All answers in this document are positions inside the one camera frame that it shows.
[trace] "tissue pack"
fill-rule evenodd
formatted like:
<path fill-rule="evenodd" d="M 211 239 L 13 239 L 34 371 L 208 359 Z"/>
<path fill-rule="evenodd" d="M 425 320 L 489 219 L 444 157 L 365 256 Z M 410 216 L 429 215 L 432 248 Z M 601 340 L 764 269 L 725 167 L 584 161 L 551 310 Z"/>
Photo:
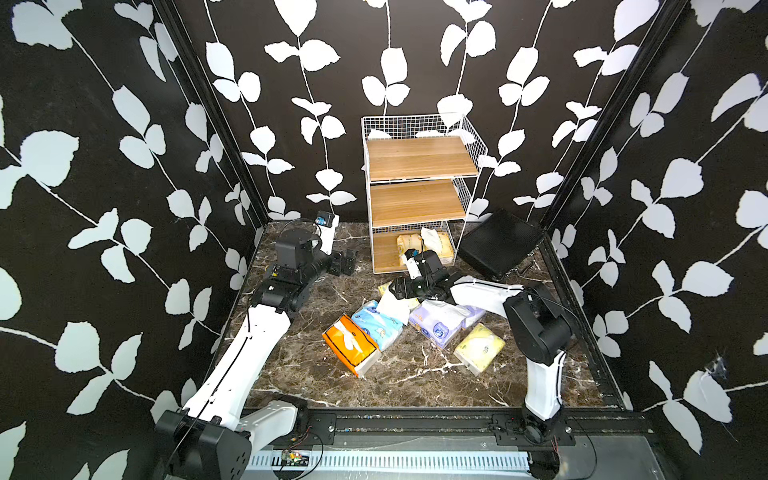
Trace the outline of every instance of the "tissue pack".
<path fill-rule="evenodd" d="M 352 321 L 383 351 L 400 335 L 402 323 L 376 311 L 378 305 L 375 300 L 366 303 L 352 315 Z"/>
<path fill-rule="evenodd" d="M 328 327 L 323 339 L 339 360 L 358 377 L 363 376 L 382 355 L 371 337 L 347 315 L 342 315 Z"/>
<path fill-rule="evenodd" d="M 469 315 L 463 306 L 451 305 L 436 300 L 424 300 L 411 312 L 410 323 L 437 347 L 444 349 L 451 338 L 462 327 L 462 321 Z"/>
<path fill-rule="evenodd" d="M 493 359 L 504 348 L 504 344 L 504 340 L 496 336 L 488 327 L 478 323 L 469 335 L 459 343 L 453 354 L 475 376 L 479 376 L 491 365 Z"/>

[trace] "marble floor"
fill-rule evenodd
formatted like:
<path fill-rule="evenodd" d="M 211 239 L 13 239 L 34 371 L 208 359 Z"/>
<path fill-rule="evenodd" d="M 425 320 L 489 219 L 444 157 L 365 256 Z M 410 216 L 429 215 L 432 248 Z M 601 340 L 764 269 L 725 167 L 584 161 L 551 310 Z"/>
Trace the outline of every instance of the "marble floor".
<path fill-rule="evenodd" d="M 258 287 L 266 266 L 276 258 L 274 241 L 283 224 L 272 222 L 264 233 L 225 343 L 231 342 L 240 328 L 250 296 Z M 342 314 L 351 316 L 364 302 L 377 300 L 376 287 L 400 273 L 373 274 L 367 223 L 339 226 L 334 250 L 346 248 L 358 251 L 355 274 L 339 277 L 326 274 L 315 283 L 309 300 L 266 361 L 246 406 L 259 408 L 281 394 L 302 397 L 316 408 L 522 405 L 526 390 L 525 357 L 515 346 L 507 320 L 492 313 L 486 313 L 481 322 L 504 339 L 506 345 L 478 377 L 452 353 L 469 330 L 459 332 L 440 350 L 414 328 L 405 326 L 366 377 L 356 378 L 328 348 L 322 338 L 323 331 Z M 460 259 L 450 270 L 478 276 Z M 538 250 L 523 261 L 518 271 L 522 275 L 512 273 L 504 282 L 525 285 L 541 281 L 557 295 Z M 578 345 L 568 354 L 562 385 L 567 406 L 603 405 L 587 358 Z"/>

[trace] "black wallpaper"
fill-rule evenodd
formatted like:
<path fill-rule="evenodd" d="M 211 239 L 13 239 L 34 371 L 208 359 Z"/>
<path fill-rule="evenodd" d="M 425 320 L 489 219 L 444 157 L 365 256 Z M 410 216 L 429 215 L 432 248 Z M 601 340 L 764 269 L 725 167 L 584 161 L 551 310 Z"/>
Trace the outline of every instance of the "black wallpaper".
<path fill-rule="evenodd" d="M 695 5 L 551 234 L 625 401 L 684 478 L 763 478 L 768 4 Z M 605 205 L 587 200 L 599 180 Z"/>
<path fill-rule="evenodd" d="M 572 107 L 579 109 L 589 98 L 588 105 L 594 106 L 590 114 L 583 114 L 578 121 L 579 127 L 586 125 L 579 134 L 584 140 L 600 115 L 599 109 L 611 96 L 631 60 L 633 45 L 641 43 L 655 18 L 659 2 L 491 0 L 467 4 L 464 0 L 200 0 L 177 2 L 177 8 L 198 57 L 206 65 L 210 81 L 219 86 L 217 97 L 240 149 L 263 158 L 263 152 L 251 141 L 250 133 L 257 127 L 267 126 L 274 134 L 276 144 L 268 150 L 266 160 L 282 159 L 293 167 L 283 170 L 275 165 L 276 168 L 269 168 L 272 173 L 268 174 L 263 160 L 246 158 L 272 218 L 306 216 L 319 208 L 328 209 L 328 200 L 315 204 L 306 196 L 328 195 L 329 190 L 321 186 L 315 174 L 330 169 L 342 174 L 343 179 L 338 184 L 334 180 L 323 185 L 331 185 L 334 192 L 347 192 L 356 199 L 349 201 L 348 195 L 339 194 L 343 197 L 341 201 L 346 203 L 337 203 L 336 212 L 344 220 L 367 220 L 365 181 L 360 170 L 363 163 L 360 118 L 382 115 L 385 107 L 377 105 L 381 104 L 381 98 L 373 104 L 366 97 L 362 80 L 375 77 L 374 83 L 388 81 L 386 72 L 382 72 L 381 57 L 382 52 L 391 47 L 402 49 L 407 75 L 402 78 L 392 74 L 390 83 L 407 85 L 409 91 L 402 103 L 395 106 L 394 103 L 401 100 L 398 96 L 402 97 L 403 87 L 399 87 L 399 94 L 394 89 L 394 99 L 386 102 L 387 115 L 434 114 L 441 99 L 457 93 L 463 95 L 472 103 L 468 117 L 488 145 L 489 154 L 495 158 L 493 164 L 500 160 L 498 142 L 502 136 L 509 131 L 524 131 L 525 140 L 519 148 L 501 159 L 516 162 L 516 165 L 483 169 L 476 198 L 484 197 L 487 185 L 487 201 L 478 202 L 472 212 L 482 216 L 504 207 L 528 218 L 533 199 L 539 199 L 537 208 L 530 214 L 531 221 L 538 221 L 551 201 L 551 197 L 545 195 L 554 196 L 557 184 L 552 181 L 559 181 L 583 145 L 580 141 L 571 142 L 572 130 L 566 130 L 557 147 L 552 147 L 558 127 L 565 122 L 570 123 L 564 127 L 575 127 L 579 120 L 566 104 L 577 102 L 581 105 Z M 462 40 L 465 18 L 469 31 L 467 41 Z M 441 43 L 449 25 L 454 25 L 451 28 L 458 37 L 446 66 L 441 60 Z M 297 32 L 301 45 L 309 40 L 320 40 L 329 45 L 333 53 L 328 52 L 326 57 L 322 55 L 323 51 L 317 53 L 308 49 L 305 58 L 308 68 L 302 69 L 298 57 L 284 56 L 291 55 L 291 49 L 298 45 Z M 225 48 L 211 50 L 210 45 L 217 42 Z M 508 67 L 520 48 L 533 45 L 538 51 L 538 62 L 530 75 L 522 79 L 525 87 L 530 86 L 530 89 L 518 103 L 513 92 L 519 87 L 511 85 L 515 75 L 508 78 Z M 271 55 L 265 47 L 281 55 Z M 594 50 L 583 52 L 584 55 L 592 53 L 594 58 L 604 58 L 608 52 L 616 52 L 606 63 L 611 67 L 605 68 L 603 74 L 599 73 L 602 60 L 589 64 L 582 62 L 581 67 L 575 61 L 574 53 L 588 48 Z M 233 59 L 227 60 L 228 65 L 233 64 L 232 72 L 225 74 L 226 69 L 211 70 L 212 59 L 214 65 L 220 65 L 219 62 L 228 55 Z M 336 57 L 335 62 L 314 70 L 313 58 L 328 58 L 322 62 L 326 63 Z M 514 70 L 524 71 L 525 64 L 521 62 Z M 244 87 L 241 97 L 234 82 L 240 81 L 244 72 L 259 78 L 259 88 L 253 86 L 253 76 L 248 74 L 241 85 Z M 505 101 L 508 105 L 502 103 L 500 97 L 499 87 L 502 85 L 507 85 Z M 537 86 L 542 85 L 545 86 L 543 94 L 537 97 Z M 329 137 L 325 142 L 320 132 L 314 134 L 311 145 L 305 141 L 303 118 L 307 125 L 312 125 L 315 118 L 291 99 L 302 98 L 309 102 L 308 89 L 313 101 L 330 106 L 329 110 L 320 110 L 317 120 L 322 123 L 324 118 L 338 119 L 345 134 L 336 137 L 339 131 L 333 131 L 329 126 Z M 535 102 L 528 104 L 529 98 Z M 459 103 L 450 108 L 461 106 Z M 547 173 L 551 175 L 541 180 L 540 185 L 546 190 L 540 195 L 537 179 Z M 281 200 L 272 200 L 273 204 L 270 204 L 271 197 Z M 515 201 L 524 202 L 526 197 L 531 197 L 527 203 L 518 205 Z"/>
<path fill-rule="evenodd" d="M 2 2 L 0 19 L 0 478 L 148 478 L 154 421 L 200 385 L 258 219 L 225 201 L 240 181 L 149 4 Z"/>

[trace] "metal vent grille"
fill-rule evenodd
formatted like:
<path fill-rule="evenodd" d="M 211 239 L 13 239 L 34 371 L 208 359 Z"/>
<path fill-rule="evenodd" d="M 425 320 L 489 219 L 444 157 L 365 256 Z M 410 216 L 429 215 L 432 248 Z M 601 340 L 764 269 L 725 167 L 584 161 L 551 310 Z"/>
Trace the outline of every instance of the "metal vent grille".
<path fill-rule="evenodd" d="M 283 470 L 303 471 L 312 468 L 320 452 L 303 450 L 310 456 L 309 467 L 284 467 Z M 261 450 L 253 455 L 247 470 L 280 469 L 280 451 Z M 507 475 L 530 478 L 526 452 L 382 452 L 345 451 L 325 452 L 323 461 L 315 469 L 325 472 L 391 472 Z"/>

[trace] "yellow tissue pack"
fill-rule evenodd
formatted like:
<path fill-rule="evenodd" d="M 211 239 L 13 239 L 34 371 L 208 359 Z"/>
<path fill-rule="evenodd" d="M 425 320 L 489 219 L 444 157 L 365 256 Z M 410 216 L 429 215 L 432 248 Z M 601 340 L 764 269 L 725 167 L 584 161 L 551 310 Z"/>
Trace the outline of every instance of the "yellow tissue pack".
<path fill-rule="evenodd" d="M 438 258 L 452 259 L 453 247 L 451 247 L 451 239 L 446 232 L 438 232 L 440 237 L 440 251 L 437 253 Z M 405 265 L 405 253 L 406 250 L 415 248 L 419 252 L 422 251 L 422 236 L 418 233 L 406 233 L 397 237 L 397 253 L 400 255 L 400 265 Z"/>
<path fill-rule="evenodd" d="M 475 376 L 479 376 L 491 365 L 493 359 L 504 348 L 504 344 L 504 340 L 496 336 L 488 327 L 478 323 L 469 335 L 459 343 L 453 354 Z"/>

